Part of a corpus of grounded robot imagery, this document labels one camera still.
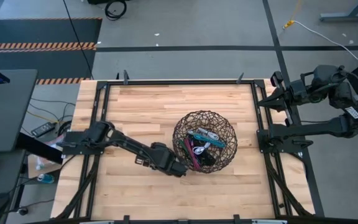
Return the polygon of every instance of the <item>black metal frame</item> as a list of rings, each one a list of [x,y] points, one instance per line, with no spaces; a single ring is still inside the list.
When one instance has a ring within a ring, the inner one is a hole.
[[[233,85],[233,84],[250,85],[253,100],[254,100],[255,113],[257,115],[257,122],[259,125],[259,130],[263,130],[264,126],[263,126],[262,115],[260,112],[260,108],[257,106],[257,103],[258,103],[257,87],[260,88],[262,98],[266,98],[267,94],[266,94],[266,90],[265,90],[264,80],[241,80],[241,79],[239,79],[239,80],[235,80],[235,79],[228,79],[228,80],[225,80],[225,79],[220,79],[220,80],[127,80],[126,79],[126,80],[124,80],[124,82],[121,80],[98,81],[98,83],[96,85],[96,93],[95,93],[93,110],[92,110],[92,115],[91,115],[91,124],[96,121],[96,115],[98,113],[99,99],[100,99],[102,89],[105,89],[105,92],[104,92],[104,100],[103,100],[103,106],[102,106],[100,120],[101,121],[106,120],[108,101],[109,101],[109,92],[110,92],[110,88],[114,85],[225,85],[225,84],[227,84],[227,85]],[[271,125],[273,122],[272,122],[270,110],[265,109],[265,112],[266,112],[266,119],[267,119],[268,125]],[[279,181],[280,182],[279,187],[284,187],[284,188],[286,188],[286,185],[285,185],[285,176],[284,176],[284,172],[283,172],[280,154],[277,153],[274,155],[274,157],[275,157],[275,162],[276,162],[276,166],[277,166],[277,170],[278,170],[278,173],[276,174],[275,178],[273,178],[273,176],[269,172],[271,169],[274,169],[272,162],[270,160],[270,154],[264,153],[265,165],[266,165],[266,169],[267,169],[267,173],[268,173],[269,189],[270,189],[270,193],[272,196],[273,210],[274,210],[275,216],[279,217],[281,215],[280,214],[280,206],[281,205],[279,205],[279,203],[278,203],[275,183],[277,183],[277,181]],[[80,186],[83,184],[84,179],[86,177],[86,174],[88,171],[89,159],[90,159],[89,155],[84,156],[83,167],[81,170],[81,177],[80,177]],[[94,163],[96,163],[98,165],[99,160],[100,160],[100,155],[95,155]],[[313,172],[311,167],[308,167],[308,172]],[[92,209],[93,209],[94,192],[95,192],[95,188],[96,188],[96,178],[97,178],[97,175],[94,177],[94,179],[91,181],[91,184],[90,184],[88,203],[87,203],[87,208],[86,208],[86,216],[85,216],[86,218],[91,218]],[[286,215],[292,215],[291,204],[290,204],[289,198],[291,198],[292,200],[294,200],[295,198],[293,197],[293,195],[290,192],[288,195],[288,192],[289,192],[289,190],[287,188],[285,190],[283,190],[283,198],[284,198],[283,206],[285,207]],[[312,197],[314,198],[314,201],[320,200],[318,195],[312,195]],[[81,203],[82,203],[82,200],[80,200],[75,207],[74,218],[80,217]],[[125,217],[125,219],[122,222],[128,223],[128,222],[126,222],[126,220],[129,221],[129,217]],[[150,220],[150,221],[145,221],[143,223],[158,223],[158,222],[166,223],[167,221],[168,220]],[[178,223],[178,220],[169,220],[169,221],[172,223]],[[204,222],[202,220],[192,220],[191,222],[197,223],[198,221]],[[234,223],[244,223],[244,222],[249,223],[249,222],[251,222],[251,220],[241,220],[238,215],[235,215],[233,220],[208,220],[208,221],[210,223],[233,223],[233,222]]]

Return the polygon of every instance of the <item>gray desk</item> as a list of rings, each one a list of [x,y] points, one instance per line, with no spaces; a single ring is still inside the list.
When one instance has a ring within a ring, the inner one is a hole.
[[[20,133],[37,79],[36,70],[1,70],[11,82],[0,84],[0,193],[21,183],[19,176],[26,151],[62,163],[60,151]],[[23,187],[13,191],[11,207],[17,207]]]

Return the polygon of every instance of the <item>wooden table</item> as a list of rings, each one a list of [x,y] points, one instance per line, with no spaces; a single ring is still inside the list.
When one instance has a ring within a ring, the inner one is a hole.
[[[273,87],[268,80],[265,84],[269,95]],[[89,127],[95,89],[96,81],[82,81],[71,130]],[[160,141],[172,147],[176,123],[198,110],[217,112],[233,125],[238,139],[233,161],[212,174],[188,171],[187,176],[176,178],[135,164],[130,152],[108,147],[99,164],[92,220],[122,220],[124,215],[131,220],[232,219],[234,214],[274,218],[250,85],[113,86],[107,120],[146,145]],[[272,111],[272,118],[282,123],[285,114]],[[76,156],[62,170],[51,217],[77,191],[82,162],[83,156]],[[303,164],[288,154],[282,154],[282,163],[288,188],[314,213]],[[282,202],[281,191],[276,189]],[[87,193],[84,198],[81,215],[85,215]]]

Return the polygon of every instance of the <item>white cable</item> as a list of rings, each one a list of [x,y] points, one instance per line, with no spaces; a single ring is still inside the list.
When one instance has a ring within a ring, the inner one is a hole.
[[[312,32],[312,33],[314,33],[314,34],[319,35],[320,37],[322,37],[322,38],[324,38],[324,39],[330,41],[331,43],[342,47],[343,49],[345,49],[346,51],[348,51],[356,60],[358,60],[358,57],[356,57],[349,49],[347,49],[347,48],[346,48],[345,46],[343,46],[342,44],[339,44],[339,43],[337,43],[337,42],[334,42],[334,41],[330,40],[328,37],[324,36],[323,34],[320,34],[319,32],[316,32],[316,31],[314,31],[314,30],[311,30],[311,29],[307,28],[305,25],[303,25],[302,23],[300,23],[300,22],[298,22],[298,21],[293,21],[293,22],[294,22],[294,23],[297,23],[297,24],[299,24],[299,25],[301,25],[301,26],[303,26],[303,27],[304,27],[305,29],[307,29],[308,31],[310,31],[310,32]]]

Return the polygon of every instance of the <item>yellow cable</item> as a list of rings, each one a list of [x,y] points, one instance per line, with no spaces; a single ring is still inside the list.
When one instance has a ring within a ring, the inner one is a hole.
[[[39,115],[36,115],[36,114],[33,114],[31,113],[30,111],[27,111],[29,114],[31,114],[32,116],[36,116],[38,118],[41,118],[41,119],[44,119],[44,120],[47,120],[47,121],[50,121],[50,122],[53,122],[53,123],[59,123],[59,121],[54,121],[52,119],[48,119],[48,118],[44,118],[43,116],[39,116]]]
[[[301,9],[301,5],[302,5],[302,0],[298,0],[298,2],[296,3],[296,6],[295,6],[295,10],[293,11],[290,20],[283,26],[283,29],[286,29],[286,28],[290,27],[292,24],[294,24],[295,15]]]

